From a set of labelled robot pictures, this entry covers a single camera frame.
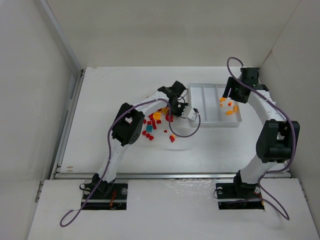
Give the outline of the small red orange lego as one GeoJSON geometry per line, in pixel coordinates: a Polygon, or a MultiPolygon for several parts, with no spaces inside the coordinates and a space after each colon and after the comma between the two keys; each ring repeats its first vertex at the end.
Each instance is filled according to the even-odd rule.
{"type": "Polygon", "coordinates": [[[172,143],[176,140],[176,138],[173,134],[169,136],[169,139],[172,143]]]}

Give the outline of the red arch lego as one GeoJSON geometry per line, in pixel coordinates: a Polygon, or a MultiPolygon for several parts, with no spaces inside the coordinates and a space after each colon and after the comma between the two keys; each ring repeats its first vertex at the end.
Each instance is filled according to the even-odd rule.
{"type": "Polygon", "coordinates": [[[172,122],[174,121],[173,116],[172,116],[172,115],[169,115],[169,114],[167,114],[167,115],[165,116],[165,119],[166,119],[167,122],[170,122],[170,123],[172,123],[172,122]]]}

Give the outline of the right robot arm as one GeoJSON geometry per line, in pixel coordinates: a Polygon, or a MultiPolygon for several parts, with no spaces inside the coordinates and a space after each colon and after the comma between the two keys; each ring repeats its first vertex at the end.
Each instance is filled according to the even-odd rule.
{"type": "Polygon", "coordinates": [[[242,67],[239,81],[229,77],[223,93],[238,103],[248,103],[263,124],[257,139],[256,154],[239,170],[232,183],[217,184],[219,199],[249,199],[258,195],[262,175],[278,164],[291,159],[298,141],[300,124],[290,121],[271,99],[268,88],[259,83],[256,67],[242,67]]]}

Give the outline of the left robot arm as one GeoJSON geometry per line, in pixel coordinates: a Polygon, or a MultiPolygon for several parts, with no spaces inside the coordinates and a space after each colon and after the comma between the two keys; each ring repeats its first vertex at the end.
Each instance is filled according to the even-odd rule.
{"type": "Polygon", "coordinates": [[[108,157],[92,177],[93,190],[106,197],[112,192],[117,169],[127,148],[141,135],[144,120],[157,110],[168,108],[168,115],[182,117],[189,104],[180,102],[187,88],[179,81],[162,86],[138,103],[123,103],[107,133],[108,157]]]}

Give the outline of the orange lego in tray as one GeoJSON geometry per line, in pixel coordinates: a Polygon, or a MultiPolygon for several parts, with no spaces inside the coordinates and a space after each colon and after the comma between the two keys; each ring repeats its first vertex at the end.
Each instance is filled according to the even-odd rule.
{"type": "Polygon", "coordinates": [[[221,97],[219,101],[222,103],[222,102],[224,102],[225,100],[226,100],[226,98],[221,97]]]}

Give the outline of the orange curved lego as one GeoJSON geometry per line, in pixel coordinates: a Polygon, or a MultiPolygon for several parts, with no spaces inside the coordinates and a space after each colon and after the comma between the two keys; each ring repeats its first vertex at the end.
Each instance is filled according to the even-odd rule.
{"type": "Polygon", "coordinates": [[[234,112],[232,111],[232,110],[228,110],[225,114],[227,115],[227,116],[230,116],[230,115],[232,115],[234,112]]]}

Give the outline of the white divided tray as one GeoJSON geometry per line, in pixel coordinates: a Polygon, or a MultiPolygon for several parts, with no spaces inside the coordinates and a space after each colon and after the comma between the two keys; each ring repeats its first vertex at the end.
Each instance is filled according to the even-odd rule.
{"type": "Polygon", "coordinates": [[[189,85],[189,103],[198,109],[200,118],[190,121],[193,127],[201,128],[231,128],[238,127],[242,123],[239,104],[227,98],[220,102],[226,86],[214,83],[191,83],[189,85]],[[233,111],[232,115],[226,115],[227,111],[233,111]]]}

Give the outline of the yellow arch lego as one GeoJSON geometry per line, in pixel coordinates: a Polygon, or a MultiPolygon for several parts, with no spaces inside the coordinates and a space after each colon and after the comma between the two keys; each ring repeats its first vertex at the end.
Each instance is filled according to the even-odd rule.
{"type": "Polygon", "coordinates": [[[162,113],[161,112],[155,112],[153,114],[153,119],[156,121],[160,121],[162,119],[162,113]]]}

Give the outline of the small teal lego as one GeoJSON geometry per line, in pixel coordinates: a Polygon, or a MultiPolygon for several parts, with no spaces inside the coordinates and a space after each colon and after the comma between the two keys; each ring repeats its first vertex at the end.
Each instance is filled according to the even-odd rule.
{"type": "Polygon", "coordinates": [[[146,132],[151,133],[153,131],[153,126],[152,125],[147,125],[146,126],[146,132]]]}

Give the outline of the red lego brick pair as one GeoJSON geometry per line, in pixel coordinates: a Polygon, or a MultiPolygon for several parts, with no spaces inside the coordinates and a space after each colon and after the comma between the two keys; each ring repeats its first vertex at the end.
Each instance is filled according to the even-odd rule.
{"type": "Polygon", "coordinates": [[[152,140],[154,139],[154,136],[151,135],[151,134],[149,134],[149,133],[147,133],[145,136],[146,136],[146,138],[149,139],[150,141],[152,141],[152,140]]]}

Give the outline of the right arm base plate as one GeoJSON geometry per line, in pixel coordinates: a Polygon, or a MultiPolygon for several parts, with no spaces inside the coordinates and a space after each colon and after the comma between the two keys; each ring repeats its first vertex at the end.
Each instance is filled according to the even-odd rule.
{"type": "Polygon", "coordinates": [[[236,186],[233,182],[216,182],[215,193],[219,210],[264,210],[257,184],[236,186]]]}

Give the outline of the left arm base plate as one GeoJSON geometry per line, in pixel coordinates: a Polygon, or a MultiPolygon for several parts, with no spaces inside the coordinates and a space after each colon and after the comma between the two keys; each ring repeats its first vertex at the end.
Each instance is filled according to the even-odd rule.
{"type": "Polygon", "coordinates": [[[122,211],[127,209],[129,185],[127,182],[114,183],[111,192],[104,196],[101,192],[96,190],[87,203],[84,205],[83,210],[92,211],[122,211]]]}

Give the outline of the aluminium rail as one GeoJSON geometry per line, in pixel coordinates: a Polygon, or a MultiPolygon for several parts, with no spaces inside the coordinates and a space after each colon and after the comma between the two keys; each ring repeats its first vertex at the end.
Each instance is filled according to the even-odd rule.
{"type": "MultiPolygon", "coordinates": [[[[233,179],[235,173],[118,173],[116,179],[139,179],[139,180],[180,180],[180,179],[233,179]]],[[[55,173],[53,180],[91,179],[92,173],[55,173]]]]}

